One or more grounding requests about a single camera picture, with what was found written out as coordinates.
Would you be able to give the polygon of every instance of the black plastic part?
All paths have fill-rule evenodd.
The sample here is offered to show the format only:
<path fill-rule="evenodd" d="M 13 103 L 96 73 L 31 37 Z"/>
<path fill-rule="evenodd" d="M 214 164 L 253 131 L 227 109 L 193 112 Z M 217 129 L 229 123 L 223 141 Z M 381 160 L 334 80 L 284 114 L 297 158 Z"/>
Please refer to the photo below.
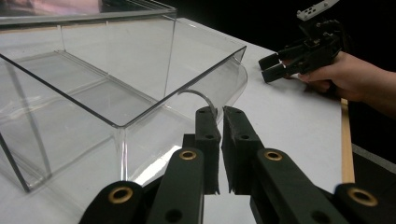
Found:
<path fill-rule="evenodd" d="M 279 217 L 258 180 L 253 184 L 250 209 L 257 224 L 279 224 Z"/>
<path fill-rule="evenodd" d="M 259 60 L 259 65 L 262 70 L 265 70 L 265 69 L 272 67 L 276 64 L 279 64 L 279 58 L 276 53 L 271 54 L 271 55 Z"/>
<path fill-rule="evenodd" d="M 205 155 L 205 194 L 219 194 L 219 145 L 221 135 L 209 106 L 195 112 L 195 134 L 186 133 L 183 147 L 195 147 Z"/>
<path fill-rule="evenodd" d="M 202 223 L 203 209 L 204 153 L 182 148 L 168 163 L 147 223 Z"/>
<path fill-rule="evenodd" d="M 242 110 L 224 106 L 221 145 L 230 191 L 250 195 L 253 174 L 251 161 L 264 145 Z"/>
<path fill-rule="evenodd" d="M 354 183 L 340 184 L 333 195 L 334 205 L 350 223 L 396 223 L 396 206 Z"/>
<path fill-rule="evenodd" d="M 348 223 L 284 152 L 260 149 L 254 169 L 280 223 Z"/>
<path fill-rule="evenodd" d="M 85 210 L 79 224 L 144 223 L 143 189 L 129 181 L 118 181 L 102 189 Z"/>
<path fill-rule="evenodd" d="M 293 75 L 299 71 L 296 67 L 285 67 L 283 64 L 278 64 L 262 71 L 262 77 L 266 83 L 273 82 L 287 75 Z"/>

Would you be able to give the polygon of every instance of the transparent plastic container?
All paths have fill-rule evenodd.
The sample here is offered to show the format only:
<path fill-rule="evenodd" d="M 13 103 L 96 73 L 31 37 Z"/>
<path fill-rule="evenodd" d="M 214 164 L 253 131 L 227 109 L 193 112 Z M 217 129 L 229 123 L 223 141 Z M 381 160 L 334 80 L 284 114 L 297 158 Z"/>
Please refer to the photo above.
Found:
<path fill-rule="evenodd" d="M 150 7 L 0 20 L 0 171 L 76 217 L 109 183 L 162 175 L 195 111 L 219 122 L 247 84 L 246 46 L 129 4 Z"/>

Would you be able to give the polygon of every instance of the curved acrylic edge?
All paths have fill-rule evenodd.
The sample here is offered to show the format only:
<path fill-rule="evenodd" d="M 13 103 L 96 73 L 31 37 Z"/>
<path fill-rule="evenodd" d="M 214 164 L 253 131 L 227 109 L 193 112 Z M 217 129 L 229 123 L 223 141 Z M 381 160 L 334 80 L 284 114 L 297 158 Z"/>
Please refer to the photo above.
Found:
<path fill-rule="evenodd" d="M 122 159 L 126 161 L 122 171 L 124 175 L 128 174 L 126 179 L 146 185 L 161 176 L 172 153 L 181 148 L 183 135 L 195 132 L 195 120 L 191 115 L 204 106 L 210 106 L 212 111 L 216 111 L 216 122 L 219 123 L 222 108 L 233 105 L 247 83 L 245 67 L 231 57 L 128 128 L 127 146 L 130 146 L 130 151 L 127 158 Z"/>

